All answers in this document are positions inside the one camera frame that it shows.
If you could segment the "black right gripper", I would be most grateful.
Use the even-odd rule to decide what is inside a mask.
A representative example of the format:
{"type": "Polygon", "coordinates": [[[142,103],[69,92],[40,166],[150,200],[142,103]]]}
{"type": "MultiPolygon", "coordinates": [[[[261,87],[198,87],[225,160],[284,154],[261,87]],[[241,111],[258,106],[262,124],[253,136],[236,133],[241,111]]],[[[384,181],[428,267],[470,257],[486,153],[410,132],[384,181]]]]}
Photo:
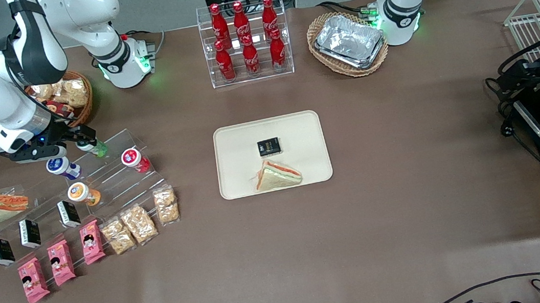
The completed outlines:
{"type": "Polygon", "coordinates": [[[38,135],[29,141],[18,138],[12,144],[12,148],[18,146],[19,148],[9,153],[9,160],[23,164],[63,158],[79,151],[78,144],[74,141],[94,138],[96,138],[96,130],[85,124],[55,134],[38,135]]]}

